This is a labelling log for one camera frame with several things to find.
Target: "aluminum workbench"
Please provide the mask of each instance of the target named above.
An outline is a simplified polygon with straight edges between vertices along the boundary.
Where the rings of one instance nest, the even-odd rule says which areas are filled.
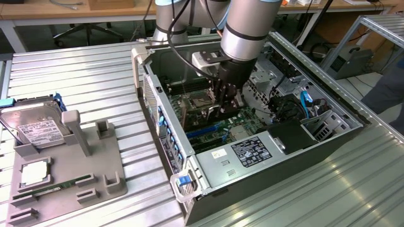
[[[131,49],[111,44],[16,54],[4,70],[1,98],[43,96],[59,91],[68,109],[81,113],[81,126],[99,119],[116,126],[129,192],[37,226],[183,226],[135,94]],[[324,80],[329,78],[313,67]],[[345,92],[343,87],[333,88]],[[319,163],[273,187],[213,214],[193,226],[403,226],[403,137],[352,99],[373,122],[361,135]],[[1,133],[0,227],[5,226],[13,164],[13,138]]]

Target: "circuit board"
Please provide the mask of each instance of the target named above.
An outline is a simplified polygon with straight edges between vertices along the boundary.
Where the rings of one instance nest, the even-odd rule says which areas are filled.
[[[187,97],[192,93],[200,94],[201,91],[189,92]],[[181,97],[183,95],[169,97],[171,105],[180,121],[183,117]],[[264,124],[253,110],[247,106],[232,118],[213,122],[196,130],[185,131],[185,134],[195,152],[201,153],[253,135],[263,126]]]

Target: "person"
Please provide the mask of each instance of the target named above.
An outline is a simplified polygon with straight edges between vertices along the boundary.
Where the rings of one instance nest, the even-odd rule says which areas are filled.
[[[361,102],[376,114],[404,103],[404,58],[399,61],[397,66],[392,67],[380,78]],[[400,115],[391,122],[391,126],[404,135],[404,104]]]

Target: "metal panel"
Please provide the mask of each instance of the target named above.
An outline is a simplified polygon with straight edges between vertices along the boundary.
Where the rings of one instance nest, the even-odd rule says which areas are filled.
[[[99,47],[57,50],[60,58],[80,59],[72,52],[92,51],[129,45],[113,44]],[[52,51],[24,53],[33,56],[41,65],[52,65]],[[307,64],[304,56],[299,59]],[[29,86],[15,97],[47,95],[51,87],[41,86],[52,81],[60,86],[64,80],[103,77],[113,69],[128,66],[129,57],[120,61],[91,60],[89,63],[17,70],[12,66],[12,88]],[[331,81],[317,66],[309,66],[319,77]],[[345,92],[335,85],[337,92]],[[83,111],[81,127],[89,127],[97,119],[109,119],[116,126],[119,147],[129,192],[92,207],[57,217],[37,226],[183,226],[184,219],[172,194],[157,150],[145,125],[143,112],[135,95],[132,78],[95,80],[93,83],[64,86],[57,89],[64,96],[68,109]],[[375,123],[360,136],[347,143],[327,159],[271,188],[255,194],[229,208],[217,212],[192,226],[401,226],[404,223],[404,149],[396,132],[388,124],[368,114],[368,109],[349,94],[351,104]],[[13,139],[1,132],[0,144],[0,227],[5,225],[7,199],[9,193],[11,168],[13,161]]]

